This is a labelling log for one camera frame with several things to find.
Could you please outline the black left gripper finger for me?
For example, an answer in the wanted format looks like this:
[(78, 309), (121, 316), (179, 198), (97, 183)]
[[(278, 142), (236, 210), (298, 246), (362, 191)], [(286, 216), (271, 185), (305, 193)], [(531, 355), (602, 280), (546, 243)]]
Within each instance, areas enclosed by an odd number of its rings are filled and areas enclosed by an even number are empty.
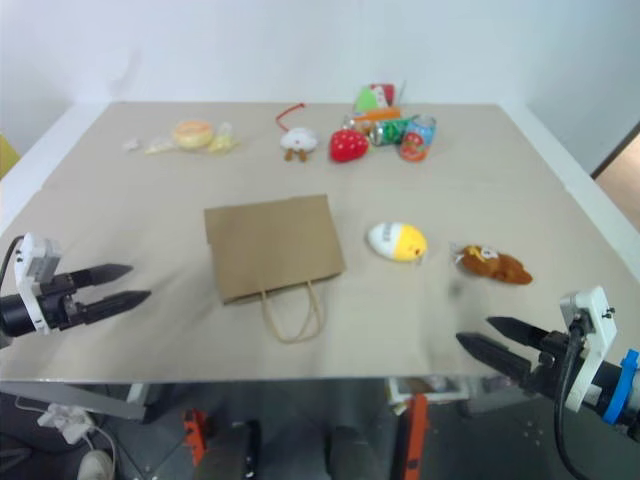
[(133, 270), (131, 265), (107, 263), (71, 273), (76, 289), (99, 286), (115, 281)]
[(105, 297), (82, 308), (82, 322), (95, 323), (136, 308), (151, 292), (148, 290), (124, 291)]

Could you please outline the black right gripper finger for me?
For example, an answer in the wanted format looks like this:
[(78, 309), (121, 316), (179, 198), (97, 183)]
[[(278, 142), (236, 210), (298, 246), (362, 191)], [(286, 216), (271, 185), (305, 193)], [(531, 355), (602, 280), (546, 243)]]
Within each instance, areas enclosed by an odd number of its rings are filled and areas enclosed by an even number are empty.
[(540, 349), (546, 331), (513, 317), (492, 316), (487, 322), (503, 336), (528, 347)]
[(530, 360), (480, 333), (461, 332), (456, 334), (456, 339), (477, 361), (514, 380), (522, 389), (534, 390)]

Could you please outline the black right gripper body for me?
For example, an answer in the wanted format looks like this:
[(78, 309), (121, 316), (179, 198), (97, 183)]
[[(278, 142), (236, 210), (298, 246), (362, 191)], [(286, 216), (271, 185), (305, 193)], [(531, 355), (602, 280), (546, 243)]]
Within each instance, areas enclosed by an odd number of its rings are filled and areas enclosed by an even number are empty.
[(558, 387), (561, 384), (562, 367), (571, 340), (570, 333), (552, 331), (539, 344), (539, 364), (532, 371), (532, 389), (550, 400), (556, 398)]

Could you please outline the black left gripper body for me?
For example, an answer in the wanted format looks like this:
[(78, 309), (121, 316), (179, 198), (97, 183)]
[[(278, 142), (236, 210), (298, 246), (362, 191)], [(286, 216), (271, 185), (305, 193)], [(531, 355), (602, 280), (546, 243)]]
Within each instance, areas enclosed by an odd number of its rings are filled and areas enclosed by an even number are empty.
[(87, 321), (87, 307), (73, 299), (73, 295), (87, 285), (86, 272), (57, 274), (49, 282), (40, 284), (37, 299), (51, 330), (66, 330)]

